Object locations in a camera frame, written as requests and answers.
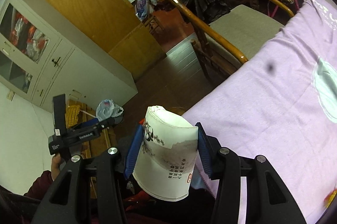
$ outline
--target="glass cabinet door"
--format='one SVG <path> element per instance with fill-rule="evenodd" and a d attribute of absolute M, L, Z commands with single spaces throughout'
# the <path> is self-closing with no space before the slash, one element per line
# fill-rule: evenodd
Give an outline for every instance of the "glass cabinet door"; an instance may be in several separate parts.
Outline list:
<path fill-rule="evenodd" d="M 2 52 L 0 52 L 0 76 L 26 94 L 31 91 L 30 84 L 33 80 L 33 75 L 27 73 Z"/>
<path fill-rule="evenodd" d="M 0 24 L 0 33 L 21 53 L 39 63 L 50 39 L 28 21 L 11 4 L 7 7 Z"/>

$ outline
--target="wall socket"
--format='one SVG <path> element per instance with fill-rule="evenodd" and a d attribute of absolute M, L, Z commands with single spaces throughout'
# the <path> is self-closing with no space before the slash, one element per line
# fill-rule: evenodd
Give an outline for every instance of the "wall socket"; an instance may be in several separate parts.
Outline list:
<path fill-rule="evenodd" d="M 14 92 L 14 91 L 9 91 L 9 93 L 7 94 L 7 98 L 8 98 L 10 101 L 12 101 L 14 95 L 15 95 L 15 92 Z"/>

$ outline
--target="white paper cup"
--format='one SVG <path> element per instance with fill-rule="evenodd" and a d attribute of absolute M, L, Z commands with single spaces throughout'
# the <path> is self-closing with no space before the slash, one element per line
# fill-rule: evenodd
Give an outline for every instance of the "white paper cup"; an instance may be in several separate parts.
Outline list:
<path fill-rule="evenodd" d="M 198 150 L 198 128 L 162 106 L 148 107 L 134 178 L 149 195 L 179 201 L 188 196 Z"/>

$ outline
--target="person's hand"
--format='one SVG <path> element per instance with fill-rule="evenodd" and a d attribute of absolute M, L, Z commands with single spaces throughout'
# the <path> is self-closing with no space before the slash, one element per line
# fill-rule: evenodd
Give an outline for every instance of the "person's hand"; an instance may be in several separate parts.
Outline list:
<path fill-rule="evenodd" d="M 55 181 L 56 177 L 59 175 L 60 173 L 60 163 L 61 163 L 61 155 L 59 153 L 55 154 L 52 158 L 52 167 L 51 167 L 51 171 L 52 171 L 52 180 Z"/>

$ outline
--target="person's arm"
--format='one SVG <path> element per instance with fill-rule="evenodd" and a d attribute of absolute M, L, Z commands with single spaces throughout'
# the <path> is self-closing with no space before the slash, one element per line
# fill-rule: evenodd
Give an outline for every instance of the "person's arm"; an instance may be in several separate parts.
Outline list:
<path fill-rule="evenodd" d="M 42 200 L 50 185 L 60 173 L 60 162 L 61 157 L 57 154 L 52 159 L 52 171 L 44 171 L 42 175 L 34 181 L 33 185 L 29 188 L 28 192 L 24 194 L 24 196 Z"/>

